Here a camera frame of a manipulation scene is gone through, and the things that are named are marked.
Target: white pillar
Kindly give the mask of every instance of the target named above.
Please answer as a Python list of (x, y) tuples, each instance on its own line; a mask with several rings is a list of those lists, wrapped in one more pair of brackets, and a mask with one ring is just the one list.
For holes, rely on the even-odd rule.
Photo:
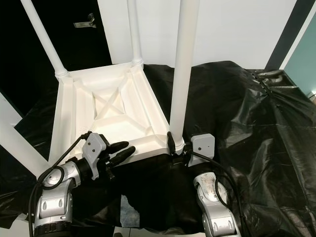
[(143, 67), (144, 61), (142, 58), (142, 51), (140, 47), (136, 0), (127, 0), (127, 9), (133, 51), (132, 64), (133, 66), (141, 65)]
[(180, 3), (177, 52), (170, 115), (170, 132), (175, 142), (177, 154), (182, 152), (184, 146), (182, 132), (198, 22), (198, 6), (199, 0), (181, 0)]
[(24, 137), (0, 119), (0, 144), (38, 178), (50, 166)]
[(55, 70), (55, 76), (58, 77), (63, 77), (66, 76), (68, 74), (67, 70), (64, 68), (62, 62), (60, 61), (60, 58), (58, 57), (58, 54), (52, 44), (52, 42), (50, 41), (50, 38), (42, 24), (42, 22), (40, 21), (40, 17), (38, 15), (38, 13), (36, 12), (32, 1), (31, 0), (21, 0), (21, 3), (23, 4), (23, 7), (31, 21), (31, 24), (34, 27), (34, 30), (41, 42), (41, 44), (43, 45), (43, 48), (46, 52), (46, 54), (48, 55), (48, 58), (51, 62), (51, 64), (54, 67)]

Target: black stripe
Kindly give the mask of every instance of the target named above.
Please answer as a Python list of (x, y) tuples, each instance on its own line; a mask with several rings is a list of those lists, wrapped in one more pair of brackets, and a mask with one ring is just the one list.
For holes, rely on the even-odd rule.
[(271, 54), (266, 69), (279, 69), (300, 32), (315, 0), (297, 0), (284, 30)]

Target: teal wall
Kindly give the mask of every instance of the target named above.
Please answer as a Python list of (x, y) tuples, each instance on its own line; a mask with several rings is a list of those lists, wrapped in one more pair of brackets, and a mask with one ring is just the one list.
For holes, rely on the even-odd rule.
[(316, 90), (316, 14), (284, 70), (305, 94)]

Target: black door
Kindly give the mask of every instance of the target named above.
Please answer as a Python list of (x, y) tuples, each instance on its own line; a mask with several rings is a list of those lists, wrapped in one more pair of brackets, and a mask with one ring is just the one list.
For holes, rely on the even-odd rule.
[[(1, 3), (0, 92), (23, 116), (48, 89), (54, 69), (19, 0)], [(39, 17), (68, 71), (111, 65), (97, 0), (33, 0)], [(75, 28), (94, 14), (96, 28)]]

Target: black tarp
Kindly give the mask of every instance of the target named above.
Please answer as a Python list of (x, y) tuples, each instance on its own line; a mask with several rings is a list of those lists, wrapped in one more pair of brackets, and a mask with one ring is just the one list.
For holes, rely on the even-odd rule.
[[(173, 68), (145, 65), (144, 72), (167, 119)], [(56, 89), (16, 126), (48, 158)], [(316, 106), (284, 71), (245, 70), (233, 62), (192, 68), (184, 139), (216, 138), (214, 159), (233, 175), (253, 236), (316, 236)], [(26, 213), (35, 179), (5, 151), (0, 155), (0, 226)], [(209, 164), (199, 166), (210, 170)], [(74, 225), (120, 226), (120, 195), (140, 213), (140, 226), (178, 234), (202, 231), (193, 178), (196, 170), (167, 155), (114, 169), (73, 190)], [(233, 198), (232, 211), (239, 222)]]

